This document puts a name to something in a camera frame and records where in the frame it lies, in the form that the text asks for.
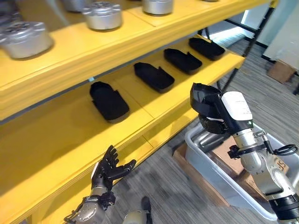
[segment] metal cylinder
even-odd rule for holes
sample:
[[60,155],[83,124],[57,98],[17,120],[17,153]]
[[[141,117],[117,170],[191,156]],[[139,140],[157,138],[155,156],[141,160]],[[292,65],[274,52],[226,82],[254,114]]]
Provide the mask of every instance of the metal cylinder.
[[121,6],[107,1],[99,1],[83,9],[89,28],[96,30],[113,29],[121,26]]
[[0,33],[0,45],[12,58],[39,54],[53,45],[44,23],[15,22]]
[[233,137],[240,150],[244,150],[258,144],[258,141],[254,137],[253,131],[250,128],[234,134]]
[[92,2],[92,0],[62,0],[65,10],[70,12],[82,12]]
[[142,8],[150,14],[169,14],[173,10],[173,0],[142,0]]

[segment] silver metal canister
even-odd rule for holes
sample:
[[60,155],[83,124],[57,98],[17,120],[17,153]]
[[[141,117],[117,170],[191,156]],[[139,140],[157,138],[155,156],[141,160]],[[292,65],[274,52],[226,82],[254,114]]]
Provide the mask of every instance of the silver metal canister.
[[53,45],[44,23],[15,22],[0,33],[0,46],[12,58],[39,54]]
[[85,7],[82,13],[91,29],[113,29],[122,24],[121,6],[119,4],[99,1]]
[[92,0],[62,0],[65,10],[70,12],[82,12],[92,2]]
[[169,14],[173,11],[173,0],[142,0],[142,8],[150,14]]

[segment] cardboard box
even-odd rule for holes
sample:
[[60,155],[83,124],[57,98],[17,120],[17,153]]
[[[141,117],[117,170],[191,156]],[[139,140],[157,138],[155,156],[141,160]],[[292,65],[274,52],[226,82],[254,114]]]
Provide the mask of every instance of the cardboard box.
[[280,83],[284,83],[292,77],[295,71],[296,69],[292,66],[284,63],[283,61],[278,60],[268,71],[267,75],[279,81]]
[[[246,190],[252,197],[265,198],[262,192],[256,186],[251,174],[243,168],[241,160],[235,160],[229,157],[229,147],[235,144],[234,138],[230,137],[222,145],[210,153],[210,158],[241,187],[243,187],[243,189]],[[275,156],[275,162],[284,173],[288,171],[288,166],[277,156]]]
[[179,166],[189,176],[189,178],[197,184],[206,195],[219,207],[229,207],[229,203],[224,197],[208,182],[205,178],[185,159],[187,144],[181,145],[173,154],[173,158],[177,161]]

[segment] black cable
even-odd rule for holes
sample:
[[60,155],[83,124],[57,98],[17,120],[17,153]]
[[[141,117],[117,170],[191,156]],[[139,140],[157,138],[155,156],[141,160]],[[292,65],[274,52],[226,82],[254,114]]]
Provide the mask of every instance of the black cable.
[[283,146],[279,149],[274,150],[275,155],[281,155],[281,156],[286,156],[286,155],[292,155],[298,151],[298,147],[294,144],[286,145]]

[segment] yellow shelf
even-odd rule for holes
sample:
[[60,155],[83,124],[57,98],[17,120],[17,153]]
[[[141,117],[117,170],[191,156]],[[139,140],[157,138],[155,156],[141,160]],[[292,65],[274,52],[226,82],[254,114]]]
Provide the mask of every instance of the yellow shelf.
[[12,60],[0,50],[0,70],[4,74],[0,76],[0,120],[92,76],[270,0],[176,0],[174,12],[162,17],[143,14],[137,2],[114,2],[124,9],[122,27],[110,32],[94,32],[86,27],[82,15],[65,12],[59,1],[20,1],[24,18],[44,21],[55,45],[47,53],[26,61]]
[[101,117],[86,84],[1,127],[0,204],[5,206],[0,223],[30,215],[89,172],[109,145],[124,146],[153,120],[116,82],[101,81],[117,89],[130,107],[130,116],[119,124]]
[[[120,164],[136,159],[137,165],[139,165],[179,130],[188,125],[197,115],[196,112],[190,109],[188,104],[185,104],[181,109],[174,112],[171,118],[163,120],[152,130],[146,132],[144,137],[138,138],[121,150],[119,153]],[[88,173],[84,178],[34,213],[32,215],[32,224],[64,223],[63,218],[81,203],[83,197],[90,194],[90,176],[91,174]]]
[[[171,47],[189,50],[186,41]],[[21,221],[80,180],[92,170],[110,144],[122,150],[148,132],[145,138],[157,148],[167,139],[154,143],[151,136],[157,128],[153,127],[163,121],[178,120],[177,125],[164,127],[167,134],[163,135],[170,136],[180,130],[181,122],[191,120],[188,116],[195,116],[192,111],[187,118],[175,115],[177,111],[183,114],[182,111],[190,108],[192,83],[211,84],[244,59],[227,52],[219,61],[211,62],[192,53],[203,61],[203,68],[193,76],[168,64],[162,58],[162,51],[143,60],[162,65],[175,77],[173,89],[165,94],[156,93],[138,79],[133,65],[100,78],[117,89],[130,107],[131,115],[119,124],[111,125],[101,117],[91,102],[90,84],[85,84],[3,125],[0,129],[0,204],[6,206],[0,211],[0,223]]]
[[239,67],[244,58],[227,51],[221,60],[212,62],[188,45],[188,40],[171,45],[168,48],[179,49],[184,53],[190,52],[203,62],[199,72],[189,76],[164,59],[163,51],[159,51],[137,62],[150,63],[156,68],[161,66],[167,73],[175,78],[171,91],[160,94],[146,85],[134,74],[133,65],[129,65],[112,73],[116,82],[121,85],[152,117],[158,118],[177,105],[189,101],[190,89],[193,83],[213,84],[232,68]]

